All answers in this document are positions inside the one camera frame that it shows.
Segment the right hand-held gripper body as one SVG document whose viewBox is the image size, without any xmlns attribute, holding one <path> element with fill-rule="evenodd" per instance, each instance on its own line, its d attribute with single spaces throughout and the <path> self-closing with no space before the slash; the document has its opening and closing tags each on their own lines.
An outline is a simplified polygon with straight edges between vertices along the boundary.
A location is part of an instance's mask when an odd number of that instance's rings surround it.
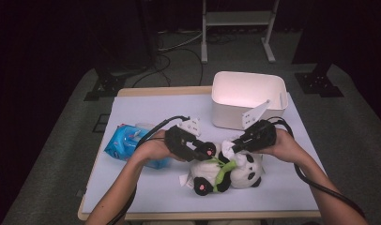
<svg viewBox="0 0 381 225">
<path fill-rule="evenodd" d="M 270 104 L 271 101 L 268 99 L 242 114 L 244 133 L 239 137 L 241 150 L 258 151 L 275 142 L 276 133 L 273 124 L 262 118 Z"/>
</svg>

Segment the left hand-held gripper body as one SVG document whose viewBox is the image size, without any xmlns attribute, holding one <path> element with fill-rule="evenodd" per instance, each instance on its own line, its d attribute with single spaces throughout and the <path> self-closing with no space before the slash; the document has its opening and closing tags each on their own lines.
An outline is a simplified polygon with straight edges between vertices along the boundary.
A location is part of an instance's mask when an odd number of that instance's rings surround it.
<svg viewBox="0 0 381 225">
<path fill-rule="evenodd" d="M 192 150 L 188 143 L 198 140 L 200 135 L 199 119 L 189 119 L 166 130 L 164 142 L 174 155 L 186 160 L 187 153 Z"/>
</svg>

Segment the white wet wipe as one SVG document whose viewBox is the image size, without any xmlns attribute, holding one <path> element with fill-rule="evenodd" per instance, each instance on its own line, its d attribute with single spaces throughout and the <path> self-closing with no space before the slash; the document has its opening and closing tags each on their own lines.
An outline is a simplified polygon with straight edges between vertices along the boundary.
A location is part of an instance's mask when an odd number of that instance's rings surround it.
<svg viewBox="0 0 381 225">
<path fill-rule="evenodd" d="M 230 160 L 232 160 L 232 159 L 237 160 L 236 152 L 233 149 L 234 146 L 235 145 L 229 141 L 223 141 L 221 144 L 222 154 Z"/>
</svg>

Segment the panda plush toy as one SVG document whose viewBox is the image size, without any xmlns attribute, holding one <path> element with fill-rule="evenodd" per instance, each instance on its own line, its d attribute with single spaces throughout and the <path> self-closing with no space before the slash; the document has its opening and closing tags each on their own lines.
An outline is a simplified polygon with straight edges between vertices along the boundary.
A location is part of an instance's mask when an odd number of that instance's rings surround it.
<svg viewBox="0 0 381 225">
<path fill-rule="evenodd" d="M 256 188 L 264 173 L 262 156 L 241 151 L 237 160 L 226 158 L 221 152 L 221 143 L 214 143 L 212 149 L 203 151 L 210 159 L 195 160 L 190 164 L 187 175 L 181 175 L 180 185 L 191 188 L 197 195 L 223 193 L 229 188 Z"/>
</svg>

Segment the blue wet wipes pack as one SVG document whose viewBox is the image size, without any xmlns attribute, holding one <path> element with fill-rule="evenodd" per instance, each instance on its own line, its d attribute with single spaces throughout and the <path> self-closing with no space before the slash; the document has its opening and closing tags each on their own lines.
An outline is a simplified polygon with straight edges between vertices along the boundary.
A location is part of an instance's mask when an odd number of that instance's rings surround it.
<svg viewBox="0 0 381 225">
<path fill-rule="evenodd" d="M 144 138 L 147 139 L 148 132 L 149 130 L 143 127 L 120 125 L 109 140 L 104 152 L 112 158 L 129 161 L 135 150 L 145 142 Z M 150 160 L 145 166 L 158 170 L 166 168 L 170 161 L 168 157 Z"/>
</svg>

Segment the person's left hand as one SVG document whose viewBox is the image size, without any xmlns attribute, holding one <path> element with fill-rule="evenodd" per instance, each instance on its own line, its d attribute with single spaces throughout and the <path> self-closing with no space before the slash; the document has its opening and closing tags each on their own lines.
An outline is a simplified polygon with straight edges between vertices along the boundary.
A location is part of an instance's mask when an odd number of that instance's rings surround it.
<svg viewBox="0 0 381 225">
<path fill-rule="evenodd" d="M 182 158 L 174 155 L 164 142 L 165 131 L 159 130 L 151 139 L 141 144 L 128 161 L 129 165 L 143 167 L 150 160 L 173 158 L 182 161 Z"/>
</svg>

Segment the person's right hand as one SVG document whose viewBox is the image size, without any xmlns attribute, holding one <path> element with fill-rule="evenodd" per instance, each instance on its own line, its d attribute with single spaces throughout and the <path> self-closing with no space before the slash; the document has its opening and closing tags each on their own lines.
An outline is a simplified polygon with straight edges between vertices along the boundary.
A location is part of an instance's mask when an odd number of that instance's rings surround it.
<svg viewBox="0 0 381 225">
<path fill-rule="evenodd" d="M 301 166 L 311 159 L 310 155 L 284 129 L 276 129 L 276 142 L 260 150 L 262 154 L 271 155 L 285 162 L 292 162 Z"/>
</svg>

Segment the white plastic bin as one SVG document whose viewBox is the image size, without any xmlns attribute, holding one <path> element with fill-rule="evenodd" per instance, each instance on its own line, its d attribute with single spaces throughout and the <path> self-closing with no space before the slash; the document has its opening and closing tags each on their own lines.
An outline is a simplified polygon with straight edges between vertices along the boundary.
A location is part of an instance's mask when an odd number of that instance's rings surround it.
<svg viewBox="0 0 381 225">
<path fill-rule="evenodd" d="M 289 105 L 281 77 L 250 72 L 218 72 L 211 98 L 212 124 L 237 130 L 245 130 L 261 119 L 282 116 Z"/>
</svg>

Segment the black stand base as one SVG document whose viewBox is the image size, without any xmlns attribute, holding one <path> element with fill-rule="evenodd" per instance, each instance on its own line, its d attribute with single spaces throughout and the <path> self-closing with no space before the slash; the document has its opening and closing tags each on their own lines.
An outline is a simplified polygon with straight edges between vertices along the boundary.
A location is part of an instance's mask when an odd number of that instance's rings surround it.
<svg viewBox="0 0 381 225">
<path fill-rule="evenodd" d="M 115 97 L 126 82 L 123 75 L 114 75 L 107 67 L 96 65 L 98 79 L 94 87 L 84 98 L 84 101 L 98 101 L 100 98 Z"/>
<path fill-rule="evenodd" d="M 321 98 L 342 98 L 343 93 L 328 77 L 331 63 L 318 63 L 311 72 L 299 72 L 295 77 L 305 94 L 318 94 Z"/>
</svg>

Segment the black square floor frame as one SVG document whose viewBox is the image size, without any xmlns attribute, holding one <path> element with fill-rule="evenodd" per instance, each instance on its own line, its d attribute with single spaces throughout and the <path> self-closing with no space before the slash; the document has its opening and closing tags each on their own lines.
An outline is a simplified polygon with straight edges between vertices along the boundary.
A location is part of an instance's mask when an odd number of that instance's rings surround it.
<svg viewBox="0 0 381 225">
<path fill-rule="evenodd" d="M 92 131 L 94 133 L 103 133 L 108 125 L 109 117 L 110 115 L 108 113 L 100 114 L 96 124 L 93 126 Z"/>
</svg>

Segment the white metal stand frame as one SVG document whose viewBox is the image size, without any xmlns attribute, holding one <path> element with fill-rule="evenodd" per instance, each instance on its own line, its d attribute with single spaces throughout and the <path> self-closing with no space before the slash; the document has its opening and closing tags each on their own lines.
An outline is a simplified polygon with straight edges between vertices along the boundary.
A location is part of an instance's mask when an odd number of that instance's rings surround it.
<svg viewBox="0 0 381 225">
<path fill-rule="evenodd" d="M 230 11 L 230 12 L 209 12 L 206 10 L 206 0 L 202 1 L 202 41 L 201 41 L 201 62 L 208 62 L 207 28 L 213 26 L 252 26 L 265 25 L 266 34 L 261 38 L 261 43 L 266 53 L 267 61 L 275 63 L 276 59 L 269 45 L 273 26 L 276 20 L 280 0 L 274 0 L 271 10 L 265 11 Z"/>
</svg>

